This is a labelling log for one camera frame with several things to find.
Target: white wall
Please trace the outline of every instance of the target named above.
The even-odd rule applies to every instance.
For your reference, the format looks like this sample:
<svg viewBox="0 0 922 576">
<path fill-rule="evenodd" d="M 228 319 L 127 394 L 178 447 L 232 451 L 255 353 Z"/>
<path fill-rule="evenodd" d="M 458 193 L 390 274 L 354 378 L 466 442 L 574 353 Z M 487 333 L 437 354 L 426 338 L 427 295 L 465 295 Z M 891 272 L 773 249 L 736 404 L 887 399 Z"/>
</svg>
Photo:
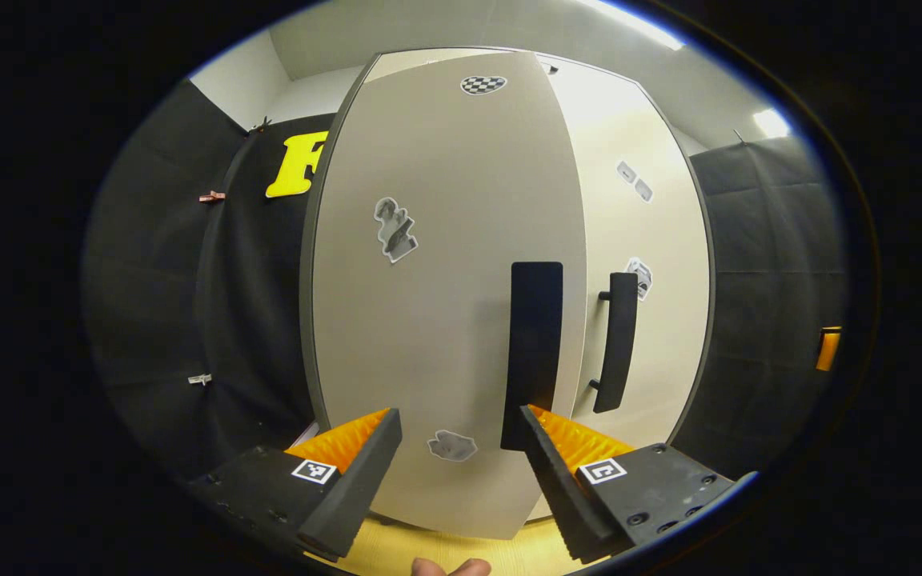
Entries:
<svg viewBox="0 0 922 576">
<path fill-rule="evenodd" d="M 352 66 L 308 76 L 288 83 L 275 96 L 267 108 L 266 115 L 272 122 L 284 122 L 295 118 L 332 114 L 340 110 L 340 102 L 355 84 L 355 79 L 365 66 Z"/>
<path fill-rule="evenodd" d="M 681 150 L 684 150 L 685 156 L 694 156 L 694 154 L 706 152 L 707 147 L 701 145 L 692 136 L 685 134 L 674 126 L 671 126 L 671 132 L 674 134 L 674 139 L 681 145 Z"/>
<path fill-rule="evenodd" d="M 290 77 L 272 47 L 270 32 L 263 30 L 213 58 L 190 81 L 249 130 L 261 124 L 271 103 L 286 92 Z"/>
</svg>

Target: black handle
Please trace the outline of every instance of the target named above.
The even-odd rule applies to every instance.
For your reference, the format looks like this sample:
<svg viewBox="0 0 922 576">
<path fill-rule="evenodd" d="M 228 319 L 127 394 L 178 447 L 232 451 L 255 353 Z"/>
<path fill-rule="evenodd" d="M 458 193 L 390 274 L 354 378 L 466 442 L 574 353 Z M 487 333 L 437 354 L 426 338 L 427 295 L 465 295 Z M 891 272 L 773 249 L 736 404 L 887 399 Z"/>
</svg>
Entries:
<svg viewBox="0 0 922 576">
<path fill-rule="evenodd" d="M 611 290 L 599 293 L 599 299 L 611 303 L 607 314 L 607 347 L 603 350 L 603 371 L 599 380 L 590 380 L 596 389 L 592 411 L 599 414 L 621 406 L 632 364 L 635 343 L 635 316 L 639 302 L 639 274 L 611 274 Z"/>
<path fill-rule="evenodd" d="M 560 262 L 511 265 L 511 324 L 500 448 L 526 445 L 522 407 L 549 410 L 557 384 L 564 269 Z"/>
</svg>

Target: wooden floor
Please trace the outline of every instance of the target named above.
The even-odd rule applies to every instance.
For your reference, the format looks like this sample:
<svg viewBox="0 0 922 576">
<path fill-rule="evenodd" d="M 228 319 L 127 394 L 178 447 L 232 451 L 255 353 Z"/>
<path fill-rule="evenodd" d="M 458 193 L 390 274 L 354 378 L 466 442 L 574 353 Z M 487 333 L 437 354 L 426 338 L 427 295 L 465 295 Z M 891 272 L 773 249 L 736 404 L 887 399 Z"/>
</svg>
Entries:
<svg viewBox="0 0 922 576">
<path fill-rule="evenodd" d="M 589 566 L 567 555 L 553 517 L 528 522 L 512 540 L 462 538 L 369 517 L 351 553 L 333 566 L 361 576 L 408 576 L 416 557 L 429 558 L 448 573 L 469 558 L 482 558 L 493 566 L 493 576 L 554 576 Z"/>
</svg>

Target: ceiling light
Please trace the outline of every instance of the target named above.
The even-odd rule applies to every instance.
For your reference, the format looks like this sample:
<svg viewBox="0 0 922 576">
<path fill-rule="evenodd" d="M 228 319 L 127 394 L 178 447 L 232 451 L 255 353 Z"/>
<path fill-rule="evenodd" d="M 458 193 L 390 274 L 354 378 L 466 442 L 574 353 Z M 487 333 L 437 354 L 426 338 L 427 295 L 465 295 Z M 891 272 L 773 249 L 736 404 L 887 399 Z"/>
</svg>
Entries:
<svg viewBox="0 0 922 576">
<path fill-rule="evenodd" d="M 685 45 L 684 42 L 656 28 L 656 26 L 652 25 L 650 22 L 644 21 L 644 19 L 638 18 L 638 16 L 633 16 L 617 6 L 611 6 L 611 4 L 600 2 L 600 0 L 575 0 L 575 2 L 585 4 L 590 8 L 595 8 L 604 14 L 610 15 L 611 18 L 618 19 L 618 21 L 625 23 L 626 26 L 639 30 L 643 36 L 648 36 L 655 42 L 659 42 L 672 50 L 679 50 Z"/>
<path fill-rule="evenodd" d="M 785 122 L 784 118 L 778 114 L 778 110 L 772 108 L 753 114 L 753 120 L 756 121 L 756 125 L 764 131 L 768 138 L 787 136 L 791 132 L 788 122 Z"/>
</svg>

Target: white cabinet door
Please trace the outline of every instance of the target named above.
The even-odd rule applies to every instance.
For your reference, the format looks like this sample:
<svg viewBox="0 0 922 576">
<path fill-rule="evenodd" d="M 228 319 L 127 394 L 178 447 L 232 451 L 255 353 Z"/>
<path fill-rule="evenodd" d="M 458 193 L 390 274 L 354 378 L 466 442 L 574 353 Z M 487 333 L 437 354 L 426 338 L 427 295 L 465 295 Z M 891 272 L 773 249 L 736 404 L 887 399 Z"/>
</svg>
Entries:
<svg viewBox="0 0 922 576">
<path fill-rule="evenodd" d="M 383 76 L 398 73 L 401 70 L 417 68 L 417 66 L 430 65 L 431 63 L 449 61 L 453 58 L 467 58 L 481 54 L 501 54 L 512 52 L 502 48 L 426 48 L 424 50 L 402 50 L 381 54 L 372 66 L 372 70 L 365 75 L 365 82 L 372 82 Z"/>
<path fill-rule="evenodd" d="M 473 76 L 506 84 L 466 94 Z M 585 339 L 583 200 L 549 80 L 530 52 L 400 70 L 362 84 L 327 153 L 311 324 L 329 423 L 400 409 L 403 441 L 375 513 L 510 538 L 541 495 L 526 456 L 499 448 L 513 262 L 563 263 L 561 413 Z M 383 198 L 414 219 L 417 248 L 394 263 L 377 240 Z M 474 438 L 477 452 L 433 455 L 439 430 Z"/>
<path fill-rule="evenodd" d="M 640 447 L 666 442 L 703 353 L 710 260 L 703 208 L 674 136 L 636 83 L 540 56 L 563 110 L 581 182 L 586 230 L 586 342 L 573 407 L 577 422 Z M 634 172 L 622 168 L 622 162 Z M 648 186 L 645 192 L 643 183 Z M 628 382 L 618 409 L 593 413 L 607 339 L 610 274 L 639 258 L 652 285 L 638 302 Z"/>
</svg>

